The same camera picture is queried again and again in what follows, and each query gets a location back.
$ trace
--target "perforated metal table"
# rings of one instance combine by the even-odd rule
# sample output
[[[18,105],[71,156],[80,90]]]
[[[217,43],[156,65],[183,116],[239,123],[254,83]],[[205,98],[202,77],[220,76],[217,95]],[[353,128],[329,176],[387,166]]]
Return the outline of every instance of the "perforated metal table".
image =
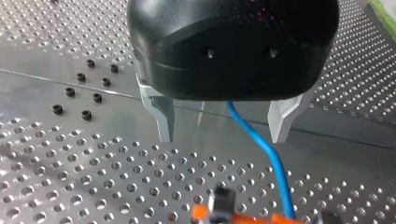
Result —
[[[126,1],[0,5],[0,223],[190,223],[215,186],[237,190],[238,213],[281,212],[271,163],[224,103],[177,102],[174,143],[159,142],[139,100]],[[299,219],[329,209],[345,223],[396,223],[394,43],[369,6],[340,7],[311,108],[276,148]],[[269,138],[267,108],[237,104]]]

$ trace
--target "metal surface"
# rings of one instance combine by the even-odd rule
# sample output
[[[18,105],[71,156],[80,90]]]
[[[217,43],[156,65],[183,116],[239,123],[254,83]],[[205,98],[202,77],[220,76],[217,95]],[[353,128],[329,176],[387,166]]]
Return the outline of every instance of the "metal surface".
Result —
[[[392,140],[394,94],[392,87],[388,87],[394,76],[394,43],[371,12],[367,0],[340,0],[340,7],[342,23],[336,45],[319,81],[315,99],[305,112],[310,116],[302,114],[292,128],[395,147]],[[0,68],[29,77],[140,98],[125,10],[126,1],[1,0]],[[87,59],[94,59],[96,66],[88,68]],[[113,63],[120,67],[117,74],[110,72],[109,66]],[[77,73],[84,73],[87,81],[77,81]],[[104,77],[110,78],[110,87],[102,85]],[[243,106],[240,113],[244,118],[267,123],[268,104],[238,105]],[[175,101],[175,106],[229,116],[222,102]],[[337,119],[323,119],[323,113]],[[364,123],[363,127],[355,128],[355,123],[359,126],[355,118],[368,118],[376,124]],[[341,132],[329,130],[329,125]],[[383,131],[384,125],[391,130]],[[373,133],[389,137],[382,140]]]
[[[175,143],[160,143],[155,120],[138,99],[125,1],[52,2],[0,0],[0,223],[189,223],[191,208],[207,203],[215,186],[237,190],[239,213],[266,218],[281,212],[270,162],[224,117],[224,103],[176,102]],[[276,146],[302,220],[325,207],[345,223],[396,223],[388,96],[394,88],[387,87],[396,75],[394,47],[363,2],[340,1],[343,20],[319,100],[295,120],[301,130],[292,129],[287,143]],[[94,68],[86,65],[89,58]],[[112,63],[120,66],[117,74]],[[77,81],[77,73],[87,81]],[[104,77],[110,87],[103,87]],[[354,90],[358,81],[365,84]],[[345,87],[337,90],[341,82]],[[66,87],[76,95],[67,97]],[[327,105],[343,90],[347,96]],[[357,110],[359,98],[347,103],[355,91],[365,92],[361,100],[381,95]],[[92,99],[96,92],[101,104]],[[373,103],[382,107],[368,111],[369,118],[385,122],[364,118]],[[54,115],[53,105],[64,113]],[[268,104],[236,107],[271,137]],[[91,121],[82,119],[83,110],[92,112]]]
[[[160,144],[138,100],[104,93],[97,104],[95,91],[69,98],[65,85],[0,79],[3,223],[188,223],[215,186],[237,189],[239,213],[281,212],[270,162],[231,119],[177,109],[176,143]],[[298,132],[277,149],[298,218],[326,207],[348,223],[395,222],[394,150]]]

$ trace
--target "green object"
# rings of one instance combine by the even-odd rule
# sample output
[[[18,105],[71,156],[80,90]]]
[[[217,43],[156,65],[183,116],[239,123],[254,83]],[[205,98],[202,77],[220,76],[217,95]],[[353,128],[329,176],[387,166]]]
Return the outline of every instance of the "green object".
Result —
[[[388,14],[381,0],[371,0],[370,5],[390,35],[396,41],[396,21]]]

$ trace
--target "orange part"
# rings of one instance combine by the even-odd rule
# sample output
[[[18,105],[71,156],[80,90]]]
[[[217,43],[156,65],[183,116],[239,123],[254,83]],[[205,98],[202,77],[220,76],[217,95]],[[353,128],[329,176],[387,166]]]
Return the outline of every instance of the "orange part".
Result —
[[[209,209],[201,205],[194,206],[192,209],[192,217],[195,220],[207,220],[209,217]],[[273,215],[271,221],[258,220],[254,217],[234,215],[233,224],[303,224],[303,222],[290,220],[278,214]]]

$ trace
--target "blue cable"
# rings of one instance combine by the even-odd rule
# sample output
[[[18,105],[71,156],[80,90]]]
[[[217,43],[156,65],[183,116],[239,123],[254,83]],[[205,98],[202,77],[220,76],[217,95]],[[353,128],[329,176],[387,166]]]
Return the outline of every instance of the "blue cable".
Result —
[[[253,140],[262,148],[262,150],[264,150],[264,152],[270,158],[270,161],[274,166],[285,217],[289,219],[295,219],[293,202],[290,196],[290,189],[288,179],[286,178],[285,174],[285,168],[283,168],[282,160],[279,158],[276,150],[270,144],[268,144],[265,139],[260,136],[244,119],[242,119],[238,115],[238,112],[236,112],[235,108],[233,107],[233,102],[228,101],[227,106],[233,118],[245,129],[250,137],[253,138]]]

